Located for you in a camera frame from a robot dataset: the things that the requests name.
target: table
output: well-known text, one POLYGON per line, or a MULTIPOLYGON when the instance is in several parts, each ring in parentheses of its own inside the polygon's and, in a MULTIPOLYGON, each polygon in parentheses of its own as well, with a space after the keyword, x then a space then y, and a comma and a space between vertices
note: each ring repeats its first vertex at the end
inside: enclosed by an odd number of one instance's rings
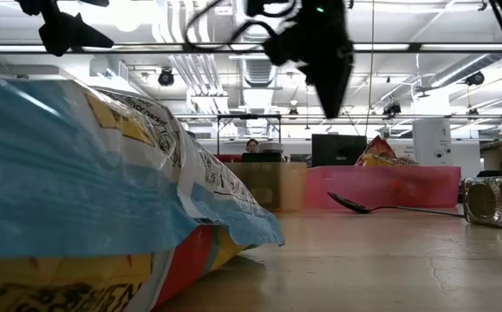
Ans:
POLYGON ((502 311, 502 230, 406 211, 279 217, 284 247, 241 253, 161 311, 502 311))

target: ceiling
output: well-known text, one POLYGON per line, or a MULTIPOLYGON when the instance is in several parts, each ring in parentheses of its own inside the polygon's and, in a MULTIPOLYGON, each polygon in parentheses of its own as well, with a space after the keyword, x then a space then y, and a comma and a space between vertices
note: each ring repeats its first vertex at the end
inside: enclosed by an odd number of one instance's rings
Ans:
MULTIPOLYGON (((172 42, 176 42, 176 31, 184 28, 188 18, 186 10, 189 10, 192 15, 195 9, 203 7, 204 1, 129 2, 128 0, 115 0, 113 4, 123 3, 123 10, 118 10, 116 7, 114 10, 104 10, 89 5, 81 7, 75 1, 60 1, 59 4, 62 10, 68 13, 75 14, 81 11, 87 23, 112 38, 116 44, 130 42, 155 44, 165 40, 164 36, 156 35, 157 24, 162 31, 169 32, 172 42), (164 8, 166 8, 165 17, 161 15, 164 14, 164 8), (125 32, 118 29, 119 23, 139 25, 138 27, 132 25, 134 30, 125 32)), ((196 31, 197 38, 202 41, 203 32, 207 32, 209 42, 224 41, 236 29, 236 23, 245 19, 241 9, 244 7, 242 1, 226 0, 222 3, 219 10, 213 11, 208 16, 205 28, 196 31)), ((348 10, 348 30, 354 42, 372 42, 372 39, 374 42, 385 43, 454 42, 465 47, 469 43, 502 43, 501 30, 495 21, 491 7, 479 11, 480 5, 481 0, 376 0, 375 3, 371 0, 355 0, 354 8, 348 10)), ((38 28, 41 25, 42 19, 39 16, 26 16, 14 2, 0 1, 0 44, 40 44, 38 28)), ((475 52, 475 49, 480 46, 473 46, 472 51, 475 52)), ((414 102, 413 95, 418 95, 416 92, 411 93, 411 82, 418 85, 417 81, 421 77, 421 85, 430 86, 435 82, 434 77, 440 78, 442 72, 449 71, 452 66, 459 66, 458 62, 463 61, 464 65, 466 58, 476 60, 484 56, 447 53, 445 50, 441 53, 429 54, 357 54, 355 70, 344 102, 346 107, 344 111, 349 114, 365 114, 368 112, 370 103, 380 113, 388 103, 398 101, 403 114, 418 114, 419 112, 414 109, 415 106, 410 105, 414 102), (392 91, 395 95, 393 100, 388 96, 392 91)), ((52 55, 0 54, 0 73, 16 74, 18 68, 43 65, 58 67, 83 81, 84 76, 91 76, 89 65, 94 57, 89 54, 65 55, 62 58, 52 55)), ((202 76, 200 79, 210 90, 212 84, 206 76, 206 67, 201 66, 202 63, 196 57, 184 59, 180 55, 151 53, 114 54, 107 57, 110 64, 121 61, 127 66, 128 80, 134 90, 168 105, 175 113, 205 113, 200 109, 200 104, 196 106, 196 112, 187 111, 188 86, 176 66, 179 64, 174 63, 182 60, 196 64, 195 68, 202 76), (173 67, 174 84, 172 86, 162 87, 157 82, 158 75, 164 67, 173 67)), ((215 71, 221 88, 225 91, 221 99, 226 101, 227 107, 220 107, 220 104, 217 104, 220 113, 223 112, 222 109, 229 109, 231 113, 241 113, 252 108, 253 112, 259 109, 261 113, 287 114, 290 107, 296 107, 300 114, 307 114, 307 112, 321 114, 316 95, 311 90, 307 90, 304 76, 296 70, 294 64, 286 64, 277 70, 272 69, 271 81, 267 88, 252 89, 247 79, 250 76, 245 72, 245 69, 250 70, 249 60, 242 61, 228 54, 211 55, 210 60, 212 63, 209 65, 212 68, 208 68, 210 72, 207 74, 215 71), (296 100, 297 104, 291 105, 291 100, 296 100)), ((493 104, 490 108, 483 106, 484 103, 502 98, 502 56, 492 59, 491 62, 485 62, 483 65, 478 64, 477 70, 485 75, 485 83, 478 87, 470 87, 469 92, 465 84, 456 83, 460 80, 447 81, 444 88, 429 91, 429 94, 434 93, 434 98, 441 98, 436 94, 443 93, 444 98, 449 99, 448 104, 447 100, 441 104, 431 104, 434 112, 437 113, 441 105, 442 114, 463 114, 468 104, 479 104, 481 114, 502 114, 502 103, 493 104)))

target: spoon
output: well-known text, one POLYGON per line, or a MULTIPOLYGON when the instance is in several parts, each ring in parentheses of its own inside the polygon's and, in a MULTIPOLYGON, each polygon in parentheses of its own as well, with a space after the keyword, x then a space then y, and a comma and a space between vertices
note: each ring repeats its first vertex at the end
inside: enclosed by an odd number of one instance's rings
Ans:
POLYGON ((363 205, 357 204, 353 201, 350 201, 346 198, 343 198, 337 194, 334 194, 332 192, 328 192, 328 195, 332 197, 338 204, 349 208, 350 210, 354 212, 358 212, 361 214, 367 214, 372 211, 376 211, 378 209, 383 209, 383 208, 389 208, 389 209, 399 209, 399 210, 406 210, 406 211, 419 211, 419 212, 427 212, 427 213, 433 213, 433 214, 440 214, 440 215, 445 215, 445 216, 452 216, 452 217, 460 217, 463 218, 465 215, 461 213, 456 213, 456 212, 447 212, 447 211, 434 211, 434 210, 429 210, 429 209, 421 209, 421 208, 413 208, 413 207, 404 207, 404 206, 394 206, 394 205, 384 205, 384 206, 379 206, 375 207, 372 209, 366 208, 363 205))

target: pink plastic container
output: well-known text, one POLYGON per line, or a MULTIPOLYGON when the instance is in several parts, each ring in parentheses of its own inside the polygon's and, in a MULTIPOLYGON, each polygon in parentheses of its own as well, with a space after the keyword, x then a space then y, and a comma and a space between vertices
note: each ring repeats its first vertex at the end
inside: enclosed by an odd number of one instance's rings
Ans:
POLYGON ((307 209, 341 209, 327 192, 373 208, 404 205, 448 208, 457 205, 460 168, 454 166, 323 166, 308 171, 307 209))

